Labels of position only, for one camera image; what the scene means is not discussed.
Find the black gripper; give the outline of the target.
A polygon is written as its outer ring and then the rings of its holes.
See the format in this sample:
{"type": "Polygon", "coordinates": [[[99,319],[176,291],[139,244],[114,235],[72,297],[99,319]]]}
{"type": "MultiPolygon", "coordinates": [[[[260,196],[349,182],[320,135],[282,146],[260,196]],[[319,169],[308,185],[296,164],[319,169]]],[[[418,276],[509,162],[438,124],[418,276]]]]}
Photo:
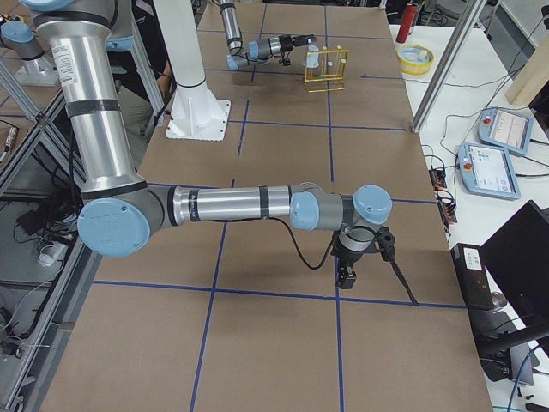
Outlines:
{"type": "Polygon", "coordinates": [[[316,43],[315,35],[313,34],[301,34],[293,37],[291,35],[281,35],[278,40],[280,43],[280,52],[290,52],[294,45],[296,47],[301,47],[314,45],[316,43]]]}
{"type": "Polygon", "coordinates": [[[357,278],[353,264],[366,253],[377,253],[378,233],[370,227],[355,227],[347,233],[334,231],[331,255],[336,261],[336,282],[340,289],[351,289],[357,278]]]}

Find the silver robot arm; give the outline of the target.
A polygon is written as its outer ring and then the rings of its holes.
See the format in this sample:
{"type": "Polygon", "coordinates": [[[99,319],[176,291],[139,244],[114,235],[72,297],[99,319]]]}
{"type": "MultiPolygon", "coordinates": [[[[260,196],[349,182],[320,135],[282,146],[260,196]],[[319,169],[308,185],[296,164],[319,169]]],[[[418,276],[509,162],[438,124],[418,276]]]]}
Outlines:
{"type": "MultiPolygon", "coordinates": [[[[75,1],[25,1],[26,5],[36,6],[36,7],[46,7],[47,9],[42,12],[42,17],[47,17],[47,12],[58,12],[60,8],[68,7],[73,4],[75,1]]],[[[153,1],[131,1],[135,11],[135,16],[138,16],[139,13],[142,15],[150,15],[149,20],[156,19],[155,11],[153,7],[153,1]]],[[[313,34],[304,34],[292,36],[290,34],[284,34],[278,37],[273,37],[269,39],[260,39],[258,41],[252,41],[248,44],[248,49],[244,47],[242,34],[238,25],[238,19],[236,14],[236,6],[233,2],[230,1],[213,1],[220,8],[220,15],[223,21],[225,33],[226,33],[226,42],[228,48],[228,55],[226,57],[227,65],[230,70],[237,70],[241,67],[245,67],[251,64],[265,64],[274,56],[280,55],[281,63],[283,65],[289,65],[290,60],[287,58],[293,48],[314,45],[316,42],[316,37],[313,34]]],[[[121,10],[123,1],[114,1],[115,11],[114,16],[112,17],[115,24],[118,21],[120,16],[119,11],[121,10]]],[[[158,33],[155,35],[160,38],[160,26],[159,23],[146,23],[146,26],[156,27],[155,30],[158,33]]],[[[152,28],[143,28],[145,32],[153,30],[152,28]]],[[[132,47],[136,44],[135,35],[131,34],[128,36],[118,36],[111,37],[106,42],[106,49],[108,52],[117,53],[120,55],[120,58],[117,60],[115,58],[114,65],[115,67],[120,66],[121,71],[115,70],[115,75],[121,76],[121,78],[127,77],[127,82],[134,82],[134,77],[137,76],[137,68],[135,63],[127,63],[126,60],[129,58],[129,53],[132,47]]],[[[43,55],[44,51],[42,46],[35,39],[34,31],[18,16],[11,15],[1,15],[1,47],[11,48],[19,53],[22,60],[27,60],[30,62],[38,62],[43,55]]],[[[159,65],[162,63],[160,60],[164,59],[167,62],[167,51],[163,45],[154,45],[152,52],[156,53],[158,56],[162,55],[164,57],[156,58],[155,54],[152,57],[154,64],[159,65]]]]}
{"type": "Polygon", "coordinates": [[[107,57],[110,40],[131,31],[127,1],[30,1],[38,33],[50,44],[60,76],[86,181],[77,228],[88,248],[120,258],[142,249],[165,227],[186,222],[275,220],[288,230],[329,230],[327,253],[336,258],[339,288],[355,282],[355,262],[366,253],[395,260],[386,227],[389,193],[376,185],[352,195],[318,185],[186,189],[152,187],[134,168],[107,57]]]}

